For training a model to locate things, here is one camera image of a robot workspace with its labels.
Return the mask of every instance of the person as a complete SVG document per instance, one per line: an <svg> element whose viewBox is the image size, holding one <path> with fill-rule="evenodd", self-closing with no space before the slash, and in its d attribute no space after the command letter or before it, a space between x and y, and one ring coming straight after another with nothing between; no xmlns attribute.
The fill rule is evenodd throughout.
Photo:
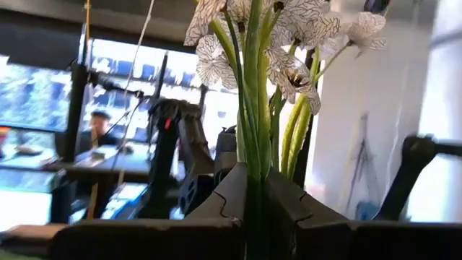
<svg viewBox="0 0 462 260"><path fill-rule="evenodd" d="M90 129L83 131L81 136L91 140L92 147L100 147L102 145L118 145L119 140L111 134L110 115L105 111L96 110L92 112L90 119Z"/></svg>
<svg viewBox="0 0 462 260"><path fill-rule="evenodd" d="M86 140L91 140L90 147L100 147L102 145L119 145L119 139L111 134L110 130L110 115L105 111L96 110L92 112L90 120L90 129L83 131L82 136ZM108 205L111 196L116 190L117 180L111 175L107 178L101 178L98 182L80 181L77 184L77 194L90 196L92 187L97 183L97 197L93 218L101 218L106 206Z"/></svg>

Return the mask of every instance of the drawing on wall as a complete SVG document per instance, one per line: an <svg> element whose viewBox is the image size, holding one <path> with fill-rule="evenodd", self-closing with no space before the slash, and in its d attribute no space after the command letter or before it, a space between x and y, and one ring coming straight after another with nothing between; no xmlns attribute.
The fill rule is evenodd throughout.
<svg viewBox="0 0 462 260"><path fill-rule="evenodd" d="M370 220L380 209L381 192L377 172L374 168L374 155L367 138L367 121L369 114L361 116L359 149L354 157L354 171L346 201L345 215L354 211L356 220Z"/></svg>

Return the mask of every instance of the white wall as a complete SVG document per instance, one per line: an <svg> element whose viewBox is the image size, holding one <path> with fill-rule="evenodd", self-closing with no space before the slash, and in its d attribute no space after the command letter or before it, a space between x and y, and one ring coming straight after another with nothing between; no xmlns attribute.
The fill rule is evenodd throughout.
<svg viewBox="0 0 462 260"><path fill-rule="evenodd" d="M350 48L326 73L313 168L308 168L306 186L323 186L323 194L314 196L327 206L344 213L356 147L360 142L359 119L366 111L369 111L367 134L374 154L373 167L378 174L381 192L388 189L386 186L394 175L387 174L387 163L396 135L400 103L403 108L391 173L396 173L401 163L404 137L417 132L419 127L431 33L431 23L420 22L417 28L411 26L410 9L408 20L391 20L385 26L383 34L388 39L385 51L367 53L355 60L357 50Z"/></svg>

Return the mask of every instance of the cable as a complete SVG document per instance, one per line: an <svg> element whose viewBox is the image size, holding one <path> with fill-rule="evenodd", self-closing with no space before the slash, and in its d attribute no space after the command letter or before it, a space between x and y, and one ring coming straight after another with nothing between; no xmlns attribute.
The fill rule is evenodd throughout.
<svg viewBox="0 0 462 260"><path fill-rule="evenodd" d="M144 21L143 30L141 31L141 35L139 36L139 39L138 39L138 45L136 46L135 56L134 56L133 62L131 63L130 73L128 74L128 79L127 79L127 83L126 83L126 86L125 86L125 91L123 92L123 99L124 99L123 104L124 104L125 108L126 108L126 106L128 104L128 98L127 98L128 86L130 84L131 78L133 77L133 70L134 70L134 67L135 67L136 57L138 56L138 51L139 51L139 48L141 46L141 42L143 41L144 34L146 33L147 25L149 24L149 21L151 20L151 14L152 14L152 7L153 6L154 6L154 0L151 0L151 4L149 5L149 11L147 13L146 20ZM128 128L130 126L131 119L133 118L134 113L135 113L135 110L133 111L133 113L132 113L132 115L130 117L130 120L125 125L125 129L124 129L125 131L124 131L124 134L123 134L121 147L119 147L119 150L122 149L124 154L126 154L126 137L127 137L127 133L128 133ZM120 171L119 176L118 176L117 187L120 187L120 185L123 183L124 174L125 174L125 163L122 164L122 168L121 168L121 171Z"/></svg>
<svg viewBox="0 0 462 260"><path fill-rule="evenodd" d="M412 22L411 22L411 33L409 34L409 39L408 39L408 44L407 44L407 46L410 47L411 50L414 50L413 46L415 43L415 32L419 25L419 14L420 14L421 3L422 3L422 0L414 0L414 9L412 12ZM399 99L398 114L396 115L396 122L395 122L395 137L393 140L393 146L391 147L390 155L388 156L388 162L387 162L386 190L388 190L388 187L391 186L391 164L393 162L393 155L395 154L396 146L398 144L398 139L399 139L399 125L401 123L401 114L402 114L403 103L404 103L403 96L407 88L409 70L411 68L411 59L412 59L412 55L409 55L408 60L404 66L404 72L402 74L403 78L401 80L401 92L399 95L400 99Z"/></svg>
<svg viewBox="0 0 462 260"><path fill-rule="evenodd" d="M90 41L90 9L91 9L90 0L87 0L87 3L85 4L84 7L85 7L86 13L87 13L86 18L85 18L85 23L86 23L86 27L87 27L87 29L85 30L86 31L86 38L85 38L86 41L85 41L84 44L88 44L89 41ZM95 215L97 193L98 193L98 182L96 182L92 186L92 193L90 194L90 205L88 206L88 213L87 213L87 219L88 220L92 220L94 215Z"/></svg>
<svg viewBox="0 0 462 260"><path fill-rule="evenodd" d="M88 44L90 40L90 9L92 8L92 5L90 3L90 0L87 0L87 3L85 4L85 9L87 10L87 15L85 17L85 22L87 23L87 41L85 44Z"/></svg>

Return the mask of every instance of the orchid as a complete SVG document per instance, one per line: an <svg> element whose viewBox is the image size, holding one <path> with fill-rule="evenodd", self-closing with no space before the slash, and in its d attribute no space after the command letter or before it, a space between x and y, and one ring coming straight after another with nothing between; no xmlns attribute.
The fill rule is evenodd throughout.
<svg viewBox="0 0 462 260"><path fill-rule="evenodd" d="M212 86L221 79L223 87L237 87L230 63L215 35L202 37L197 45L196 54L199 58L196 71L203 84Z"/></svg>
<svg viewBox="0 0 462 260"><path fill-rule="evenodd" d="M281 89L282 96L291 104L295 103L295 93L308 97L311 111L317 114L321 108L318 92L311 85L310 71L306 65L282 48L270 48L266 51L270 66L268 79Z"/></svg>
<svg viewBox="0 0 462 260"><path fill-rule="evenodd" d="M385 48L385 39L379 36L385 22L385 17L379 14L359 13L346 34L352 44L359 48L358 56L366 50L376 51Z"/></svg>
<svg viewBox="0 0 462 260"><path fill-rule="evenodd" d="M359 49L357 57L366 51L379 51L385 48L386 40L379 36L380 31L385 27L385 17L369 12L343 16L343 23L340 26L339 35L329 38L320 46L321 58L332 59L336 53L350 46Z"/></svg>
<svg viewBox="0 0 462 260"><path fill-rule="evenodd" d="M247 165L248 198L259 215L259 192L269 169L288 178L294 173L310 117L321 109L316 83L347 47L357 46L360 55L381 49L385 18L330 12L324 0L196 1L184 44L197 44L196 70L203 84L221 80L224 87L238 90L237 157ZM209 25L212 35L207 35ZM314 50L312 64L295 57L297 48ZM322 70L321 59L329 60ZM276 85L271 102L267 81ZM295 105L279 152L279 115L285 101ZM261 223L250 226L257 230ZM252 245L247 249L248 259L264 259Z"/></svg>

